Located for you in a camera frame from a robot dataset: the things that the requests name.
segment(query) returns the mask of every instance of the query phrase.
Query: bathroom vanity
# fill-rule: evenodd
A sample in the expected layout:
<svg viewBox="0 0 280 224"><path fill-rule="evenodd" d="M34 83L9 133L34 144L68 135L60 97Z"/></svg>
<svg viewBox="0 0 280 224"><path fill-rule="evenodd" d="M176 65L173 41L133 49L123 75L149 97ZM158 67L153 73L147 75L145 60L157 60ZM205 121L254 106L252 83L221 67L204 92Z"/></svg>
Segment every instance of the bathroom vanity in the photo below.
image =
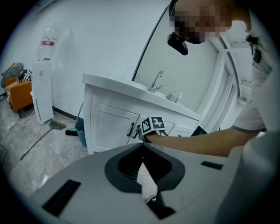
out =
<svg viewBox="0 0 280 224"><path fill-rule="evenodd" d="M136 127L162 116L169 136L191 136L202 116L129 80L83 74L84 130L89 154L141 142Z"/></svg>

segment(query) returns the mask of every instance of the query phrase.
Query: water bottle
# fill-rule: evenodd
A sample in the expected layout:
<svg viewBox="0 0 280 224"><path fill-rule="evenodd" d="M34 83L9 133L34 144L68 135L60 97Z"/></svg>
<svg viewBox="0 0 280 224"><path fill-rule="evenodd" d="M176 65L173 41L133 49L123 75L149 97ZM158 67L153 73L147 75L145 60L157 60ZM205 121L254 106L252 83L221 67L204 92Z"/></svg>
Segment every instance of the water bottle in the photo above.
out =
<svg viewBox="0 0 280 224"><path fill-rule="evenodd" d="M38 47L39 61L50 61L54 53L59 34L60 31L56 24L51 23L46 27L40 46Z"/></svg>

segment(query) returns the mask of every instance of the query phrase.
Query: orange chair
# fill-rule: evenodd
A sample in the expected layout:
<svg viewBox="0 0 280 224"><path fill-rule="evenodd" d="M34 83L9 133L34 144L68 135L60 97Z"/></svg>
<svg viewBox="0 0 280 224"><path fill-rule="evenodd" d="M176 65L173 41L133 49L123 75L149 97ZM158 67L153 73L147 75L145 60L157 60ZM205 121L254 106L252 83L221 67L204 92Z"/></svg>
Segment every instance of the orange chair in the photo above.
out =
<svg viewBox="0 0 280 224"><path fill-rule="evenodd" d="M18 77L13 77L5 80L5 87L18 81ZM25 82L11 86L10 92L10 104L12 105L13 111L18 111L19 117L21 118L20 110L24 107L33 103L30 92L32 91L31 82Z"/></svg>

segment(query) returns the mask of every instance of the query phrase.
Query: cabinet door handle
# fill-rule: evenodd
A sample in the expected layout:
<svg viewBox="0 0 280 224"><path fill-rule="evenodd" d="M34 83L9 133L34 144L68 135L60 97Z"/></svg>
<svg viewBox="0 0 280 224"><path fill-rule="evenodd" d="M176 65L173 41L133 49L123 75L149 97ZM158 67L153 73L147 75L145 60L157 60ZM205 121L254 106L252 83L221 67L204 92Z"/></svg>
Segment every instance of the cabinet door handle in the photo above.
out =
<svg viewBox="0 0 280 224"><path fill-rule="evenodd" d="M128 137L131 135L131 133L132 133L132 130L133 130L133 127L134 127L134 123L131 123L131 129L130 129L130 131L129 131L129 133L128 133Z"/></svg>
<svg viewBox="0 0 280 224"><path fill-rule="evenodd" d="M133 139L137 137L137 132L135 133L135 135L132 137Z"/></svg>

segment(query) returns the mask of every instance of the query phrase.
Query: red label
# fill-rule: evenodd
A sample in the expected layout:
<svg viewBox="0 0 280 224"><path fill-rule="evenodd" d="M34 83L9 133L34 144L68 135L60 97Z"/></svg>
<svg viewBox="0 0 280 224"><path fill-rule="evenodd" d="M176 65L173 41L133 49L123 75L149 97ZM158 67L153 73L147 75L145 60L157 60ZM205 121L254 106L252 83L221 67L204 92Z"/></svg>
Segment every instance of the red label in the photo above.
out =
<svg viewBox="0 0 280 224"><path fill-rule="evenodd" d="M53 41L46 41L46 40L43 40L41 42L41 45L49 45L49 46L54 46L54 42Z"/></svg>

